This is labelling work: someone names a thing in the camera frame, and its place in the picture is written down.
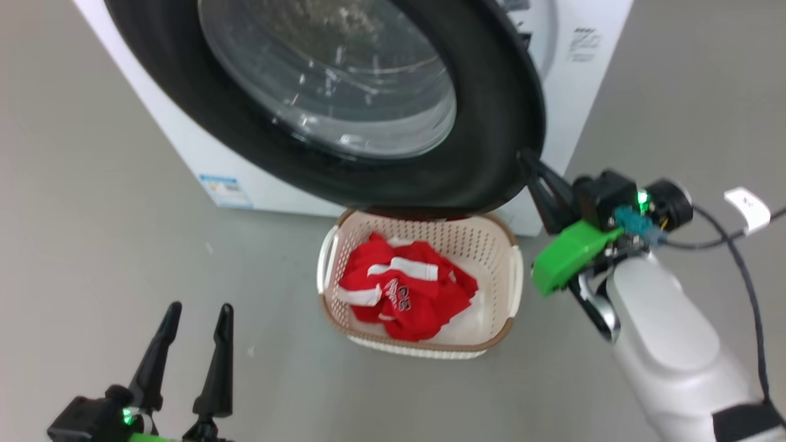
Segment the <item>floor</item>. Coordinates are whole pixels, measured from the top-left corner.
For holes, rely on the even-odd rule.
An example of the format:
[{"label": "floor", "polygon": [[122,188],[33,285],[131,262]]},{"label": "floor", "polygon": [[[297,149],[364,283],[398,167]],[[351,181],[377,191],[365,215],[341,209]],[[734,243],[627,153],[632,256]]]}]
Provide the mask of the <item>floor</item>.
[{"label": "floor", "polygon": [[[668,175],[729,225],[722,191],[786,202],[786,4],[638,2],[569,175]],[[0,2],[0,428],[43,440],[73,396],[136,369],[166,306],[184,304],[163,435],[195,417],[224,302],[237,309],[235,413],[221,434],[276,440],[655,440],[606,344],[568,296],[525,292],[483,357],[360,348],[314,289],[331,219],[216,208],[70,2]],[[700,223],[683,238],[711,236]],[[786,224],[741,242],[786,407]],[[523,239],[525,257],[545,243]],[[723,251],[661,257],[754,365],[750,309]]]}]

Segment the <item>white basket handle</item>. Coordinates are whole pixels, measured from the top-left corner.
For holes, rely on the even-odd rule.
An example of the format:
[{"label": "white basket handle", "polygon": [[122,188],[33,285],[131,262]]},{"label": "white basket handle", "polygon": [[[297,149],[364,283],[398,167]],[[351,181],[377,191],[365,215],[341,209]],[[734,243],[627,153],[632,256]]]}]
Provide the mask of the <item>white basket handle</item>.
[{"label": "white basket handle", "polygon": [[338,251],[338,236],[339,227],[333,226],[332,229],[325,236],[322,242],[322,247],[319,250],[319,261],[317,261],[317,291],[319,294],[324,294],[330,281],[330,274],[333,269],[333,263],[336,261],[336,252]]},{"label": "white basket handle", "polygon": [[524,291],[524,258],[521,256],[521,249],[518,245],[510,248],[510,273],[512,284],[508,293],[509,313],[508,317],[513,318],[519,311],[521,304],[521,293]]}]

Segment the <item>white washing machine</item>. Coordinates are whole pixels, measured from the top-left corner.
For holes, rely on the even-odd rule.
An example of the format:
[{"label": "white washing machine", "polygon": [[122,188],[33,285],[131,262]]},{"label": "white washing machine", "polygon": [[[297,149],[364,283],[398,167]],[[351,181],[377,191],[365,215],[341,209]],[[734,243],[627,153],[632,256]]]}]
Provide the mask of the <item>white washing machine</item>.
[{"label": "white washing machine", "polygon": [[216,204],[522,235],[517,155],[564,172],[632,1],[74,0]]}]

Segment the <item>brown basket rim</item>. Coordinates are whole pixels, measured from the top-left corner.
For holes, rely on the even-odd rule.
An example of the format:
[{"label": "brown basket rim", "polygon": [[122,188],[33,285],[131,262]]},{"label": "brown basket rim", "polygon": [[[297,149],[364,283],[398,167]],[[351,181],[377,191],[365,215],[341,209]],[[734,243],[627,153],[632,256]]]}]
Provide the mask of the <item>brown basket rim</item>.
[{"label": "brown basket rim", "polygon": [[[356,211],[353,209],[349,209],[345,211],[343,214],[341,214],[341,216],[336,221],[336,225],[338,227],[343,226],[344,222],[346,222],[347,219],[350,217],[350,215],[352,215],[355,212]],[[502,230],[505,232],[505,234],[508,236],[508,239],[510,240],[511,247],[518,245],[518,241],[516,240],[516,235],[497,216],[487,213],[481,215],[480,217],[489,219],[490,221],[497,224],[500,228],[502,228]],[[342,326],[336,320],[336,318],[333,317],[333,314],[330,312],[330,309],[328,308],[328,300],[325,297],[325,294],[319,293],[319,298],[320,298],[320,304],[322,306],[322,312],[325,314],[325,317],[328,319],[328,322],[330,322],[330,325],[334,329],[338,330],[342,334],[345,334],[349,337],[356,337],[358,339],[377,342],[379,344],[394,345],[395,347],[415,348],[418,350],[432,350],[437,352],[483,352],[488,350],[489,348],[494,347],[496,344],[499,344],[500,341],[502,341],[503,339],[505,339],[506,336],[508,336],[510,329],[513,327],[513,318],[507,318],[505,320],[505,324],[499,330],[499,333],[494,335],[494,337],[492,337],[490,340],[486,342],[482,342],[480,344],[474,344],[474,345],[429,344],[423,342],[401,341],[390,337],[359,332],[349,327]]]}]

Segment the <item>beige plastic basket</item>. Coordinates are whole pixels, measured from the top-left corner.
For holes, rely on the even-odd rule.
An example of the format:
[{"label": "beige plastic basket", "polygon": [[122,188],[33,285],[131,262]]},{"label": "beige plastic basket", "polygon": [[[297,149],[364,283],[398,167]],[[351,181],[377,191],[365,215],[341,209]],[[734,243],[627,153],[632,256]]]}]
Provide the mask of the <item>beige plastic basket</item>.
[{"label": "beige plastic basket", "polygon": [[[437,252],[478,282],[472,306],[455,316],[432,339],[391,339],[381,324],[358,321],[336,297],[350,253],[371,232],[386,238],[428,241]],[[524,265],[516,237],[491,215],[427,223],[345,212],[328,232],[317,264],[317,290],[330,323],[356,344],[383,352],[433,359],[471,359],[482,355],[510,331],[519,310]]]}]

